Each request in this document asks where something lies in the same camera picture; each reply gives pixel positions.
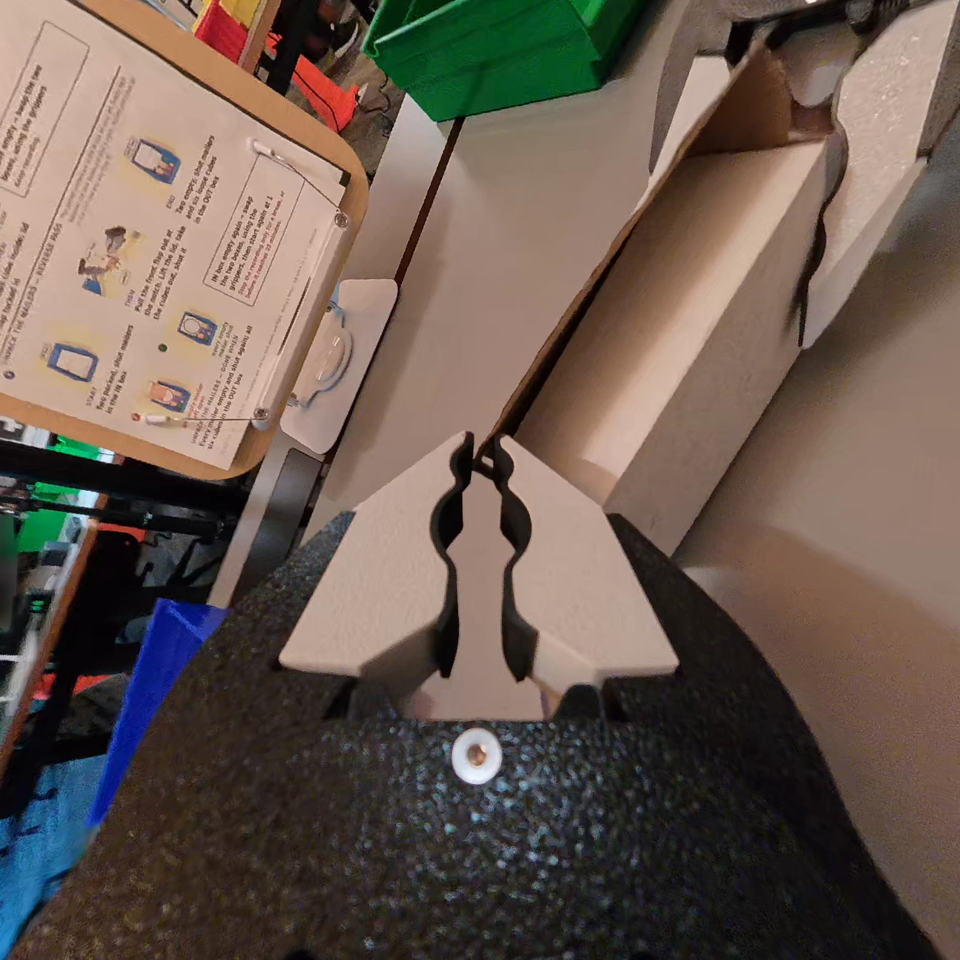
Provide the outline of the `metal page holder clip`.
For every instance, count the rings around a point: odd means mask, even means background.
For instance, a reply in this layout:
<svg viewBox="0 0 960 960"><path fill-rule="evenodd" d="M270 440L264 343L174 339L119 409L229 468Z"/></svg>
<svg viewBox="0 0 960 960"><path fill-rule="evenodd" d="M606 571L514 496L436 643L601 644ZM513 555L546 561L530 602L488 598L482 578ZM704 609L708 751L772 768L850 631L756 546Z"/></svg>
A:
<svg viewBox="0 0 960 960"><path fill-rule="evenodd" d="M300 167L296 166L293 161L289 160L284 155L277 152L274 148L268 146L257 138L247 138L246 145L254 155L264 158L274 165L295 174L304 186L308 187L310 190L316 193L318 197L328 202L334 209L333 219L336 227L345 230L347 227L352 225L351 218L342 209L340 202L336 201L324 187L319 186L314 179L308 176Z"/></svg>
<svg viewBox="0 0 960 960"><path fill-rule="evenodd" d="M190 428L191 426L223 424L242 424L258 428L260 424L269 422L270 414L270 410L264 407L255 409L249 416L229 416L223 414L191 415L186 411L165 410L162 413L151 411L134 412L130 414L130 419L139 425L161 428Z"/></svg>

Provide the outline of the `white stand base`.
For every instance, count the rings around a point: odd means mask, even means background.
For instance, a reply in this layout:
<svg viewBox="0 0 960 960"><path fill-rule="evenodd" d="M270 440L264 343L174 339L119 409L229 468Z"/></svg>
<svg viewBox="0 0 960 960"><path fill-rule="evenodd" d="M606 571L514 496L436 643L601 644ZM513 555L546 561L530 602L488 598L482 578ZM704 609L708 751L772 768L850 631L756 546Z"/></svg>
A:
<svg viewBox="0 0 960 960"><path fill-rule="evenodd" d="M280 423L288 437L315 456L336 447L399 292L397 282L385 278L337 285Z"/></svg>

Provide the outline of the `white cardboard mailer box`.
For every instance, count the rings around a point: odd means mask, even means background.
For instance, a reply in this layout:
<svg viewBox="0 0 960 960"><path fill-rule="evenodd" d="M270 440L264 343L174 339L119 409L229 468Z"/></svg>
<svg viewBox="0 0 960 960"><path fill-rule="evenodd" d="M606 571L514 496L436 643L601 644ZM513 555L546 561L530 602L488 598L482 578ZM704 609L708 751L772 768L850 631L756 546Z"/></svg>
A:
<svg viewBox="0 0 960 960"><path fill-rule="evenodd" d="M827 141L751 42L536 354L510 436L672 554L799 353Z"/></svg>

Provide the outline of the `blue plastic bin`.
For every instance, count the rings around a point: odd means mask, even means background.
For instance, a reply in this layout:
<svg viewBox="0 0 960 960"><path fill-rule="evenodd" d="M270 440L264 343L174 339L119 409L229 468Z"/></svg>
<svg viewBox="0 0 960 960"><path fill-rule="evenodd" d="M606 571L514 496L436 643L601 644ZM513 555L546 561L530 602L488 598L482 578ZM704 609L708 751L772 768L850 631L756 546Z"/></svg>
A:
<svg viewBox="0 0 960 960"><path fill-rule="evenodd" d="M228 609L219 606L170 599L154 605L88 813L86 826L91 832L97 832L106 819L140 743L175 681L228 614Z"/></svg>

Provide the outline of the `red plastic bin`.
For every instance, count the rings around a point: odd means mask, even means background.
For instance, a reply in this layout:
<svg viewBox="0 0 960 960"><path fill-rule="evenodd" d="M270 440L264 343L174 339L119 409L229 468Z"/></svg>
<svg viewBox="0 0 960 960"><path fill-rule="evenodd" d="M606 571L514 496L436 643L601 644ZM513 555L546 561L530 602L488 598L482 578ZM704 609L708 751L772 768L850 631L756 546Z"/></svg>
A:
<svg viewBox="0 0 960 960"><path fill-rule="evenodd" d="M237 64L257 8L258 1L203 1L193 34Z"/></svg>

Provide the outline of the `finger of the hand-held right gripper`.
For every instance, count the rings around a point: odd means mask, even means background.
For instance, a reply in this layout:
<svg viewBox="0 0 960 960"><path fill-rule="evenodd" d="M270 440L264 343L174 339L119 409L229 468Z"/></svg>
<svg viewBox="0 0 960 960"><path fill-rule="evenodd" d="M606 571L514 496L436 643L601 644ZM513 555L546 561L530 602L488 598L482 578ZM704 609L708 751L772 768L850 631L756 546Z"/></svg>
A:
<svg viewBox="0 0 960 960"><path fill-rule="evenodd" d="M654 172L662 154L694 59L707 56L726 61L725 52L732 27L726 6L727 3L721 1L680 2L678 22L670 32L670 44L654 102L650 173Z"/></svg>
<svg viewBox="0 0 960 960"><path fill-rule="evenodd" d="M854 292L958 113L958 30L882 30L865 42L852 30L805 30L786 41L795 106L830 124L803 351Z"/></svg>

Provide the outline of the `green plastic bin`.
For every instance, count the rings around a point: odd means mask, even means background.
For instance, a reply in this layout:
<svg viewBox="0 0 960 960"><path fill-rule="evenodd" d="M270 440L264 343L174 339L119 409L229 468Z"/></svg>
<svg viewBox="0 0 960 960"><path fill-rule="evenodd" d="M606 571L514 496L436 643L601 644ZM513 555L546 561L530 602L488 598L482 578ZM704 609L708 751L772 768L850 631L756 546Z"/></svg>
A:
<svg viewBox="0 0 960 960"><path fill-rule="evenodd" d="M363 52L435 122L600 89L646 1L385 1Z"/></svg>

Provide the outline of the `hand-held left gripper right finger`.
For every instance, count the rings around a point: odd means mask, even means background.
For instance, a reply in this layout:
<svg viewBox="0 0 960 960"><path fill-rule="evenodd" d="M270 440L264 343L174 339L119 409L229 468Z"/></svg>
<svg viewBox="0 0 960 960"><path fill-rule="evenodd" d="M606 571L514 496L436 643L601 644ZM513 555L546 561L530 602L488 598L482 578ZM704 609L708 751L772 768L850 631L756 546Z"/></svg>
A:
<svg viewBox="0 0 960 960"><path fill-rule="evenodd" d="M510 676L545 710L574 688L675 676L678 654L601 506L507 435L488 459L510 546L500 614Z"/></svg>

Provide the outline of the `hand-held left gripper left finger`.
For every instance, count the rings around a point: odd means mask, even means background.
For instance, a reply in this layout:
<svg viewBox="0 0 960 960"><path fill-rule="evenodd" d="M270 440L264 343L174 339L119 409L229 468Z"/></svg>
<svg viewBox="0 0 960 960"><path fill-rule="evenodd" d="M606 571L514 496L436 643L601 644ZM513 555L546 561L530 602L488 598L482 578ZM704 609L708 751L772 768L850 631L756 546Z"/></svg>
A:
<svg viewBox="0 0 960 960"><path fill-rule="evenodd" d="M450 678L460 616L449 549L473 465L474 434L462 431L354 509L279 654L284 668L374 682L397 700Z"/></svg>

